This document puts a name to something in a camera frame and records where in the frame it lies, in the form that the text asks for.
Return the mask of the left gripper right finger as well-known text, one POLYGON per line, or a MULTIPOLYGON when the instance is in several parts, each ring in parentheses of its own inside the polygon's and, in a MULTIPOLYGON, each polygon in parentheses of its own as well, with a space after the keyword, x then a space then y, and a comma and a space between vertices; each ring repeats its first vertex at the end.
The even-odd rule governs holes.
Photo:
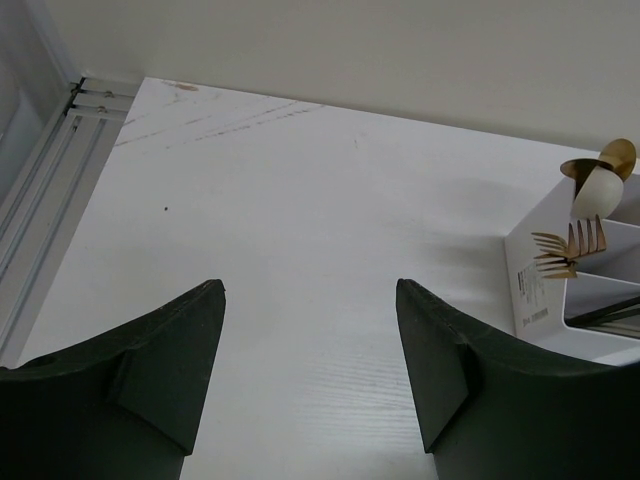
POLYGON ((635 479, 639 367, 517 339, 417 282, 396 312, 426 453, 441 479, 635 479))

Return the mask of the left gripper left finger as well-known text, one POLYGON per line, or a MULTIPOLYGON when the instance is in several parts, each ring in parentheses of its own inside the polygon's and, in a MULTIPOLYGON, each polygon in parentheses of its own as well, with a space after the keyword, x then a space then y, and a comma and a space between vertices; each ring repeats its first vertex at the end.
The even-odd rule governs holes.
POLYGON ((176 479, 225 315, 208 280, 91 339, 1 371, 5 479, 176 479))

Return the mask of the black chopstick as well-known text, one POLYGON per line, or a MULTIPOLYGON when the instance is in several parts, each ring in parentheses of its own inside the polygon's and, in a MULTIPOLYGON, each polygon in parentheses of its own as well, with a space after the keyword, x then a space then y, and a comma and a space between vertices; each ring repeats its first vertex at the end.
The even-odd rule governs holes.
POLYGON ((598 324, 607 324, 615 322, 630 322, 633 318, 639 316, 639 304, 618 304, 611 305, 597 320, 598 324))
POLYGON ((576 315, 574 317, 568 318, 565 320, 565 323, 573 327, 594 324, 596 321, 600 320, 601 318, 607 315, 616 314, 622 310, 629 309, 630 307, 636 306, 638 304, 639 304, 639 297, 636 296, 628 300, 624 300, 618 303, 614 303, 590 312, 582 313, 580 315, 576 315))

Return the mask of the gold green-handled fork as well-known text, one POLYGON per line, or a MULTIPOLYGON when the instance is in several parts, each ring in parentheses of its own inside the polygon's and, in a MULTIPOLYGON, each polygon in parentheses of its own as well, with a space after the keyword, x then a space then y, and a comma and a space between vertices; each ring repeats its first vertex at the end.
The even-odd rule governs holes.
POLYGON ((535 245, 544 253, 565 257, 568 251, 567 241, 556 234, 545 232, 532 232, 531 236, 535 245))
POLYGON ((546 279, 573 279, 577 277, 577 262, 566 257, 556 257, 550 254, 534 258, 538 273, 546 279))

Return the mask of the rose gold fork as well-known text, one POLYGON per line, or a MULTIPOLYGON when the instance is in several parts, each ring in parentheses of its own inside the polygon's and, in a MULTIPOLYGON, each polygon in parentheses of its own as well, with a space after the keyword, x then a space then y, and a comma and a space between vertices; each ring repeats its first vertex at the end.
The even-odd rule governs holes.
POLYGON ((606 235, 598 215, 593 220, 576 220, 569 224, 567 240, 569 260, 577 261, 606 250, 606 235))

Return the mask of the white ceramic spoon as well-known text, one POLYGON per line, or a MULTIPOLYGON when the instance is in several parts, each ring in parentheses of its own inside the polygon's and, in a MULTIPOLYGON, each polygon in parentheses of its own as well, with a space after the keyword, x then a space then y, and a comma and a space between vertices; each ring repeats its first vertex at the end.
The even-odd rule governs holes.
POLYGON ((619 205, 624 182, 611 170, 597 166, 576 182, 571 216, 594 220, 609 216, 619 205))

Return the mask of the gold green-handled spoon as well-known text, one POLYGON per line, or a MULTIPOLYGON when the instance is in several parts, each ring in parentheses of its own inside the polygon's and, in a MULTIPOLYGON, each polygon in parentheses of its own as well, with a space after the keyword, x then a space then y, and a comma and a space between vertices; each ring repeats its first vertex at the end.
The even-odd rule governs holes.
POLYGON ((600 160, 592 158, 577 158, 561 164, 561 173, 574 180, 574 198, 578 196, 593 170, 602 166, 603 163, 600 160))
POLYGON ((623 182, 632 175, 637 161, 636 147, 626 138, 609 142, 598 156, 623 182))

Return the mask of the white three-compartment container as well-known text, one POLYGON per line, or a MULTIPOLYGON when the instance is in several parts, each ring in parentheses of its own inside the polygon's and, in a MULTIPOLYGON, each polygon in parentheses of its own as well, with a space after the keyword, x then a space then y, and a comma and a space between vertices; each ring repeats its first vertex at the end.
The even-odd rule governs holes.
POLYGON ((639 340, 573 328, 567 318, 639 295, 639 176, 624 184, 614 213, 602 221, 607 250, 581 261, 577 276, 546 279, 532 234, 567 236, 574 182, 561 180, 505 238, 517 338, 544 349, 606 365, 639 360, 639 340))

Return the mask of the aluminium rail left side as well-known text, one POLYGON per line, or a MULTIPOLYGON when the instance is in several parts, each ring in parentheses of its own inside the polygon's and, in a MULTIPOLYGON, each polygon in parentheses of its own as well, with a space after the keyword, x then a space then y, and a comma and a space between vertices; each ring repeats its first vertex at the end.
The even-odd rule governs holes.
POLYGON ((17 362, 139 87, 81 77, 40 1, 1 4, 1 363, 17 362))

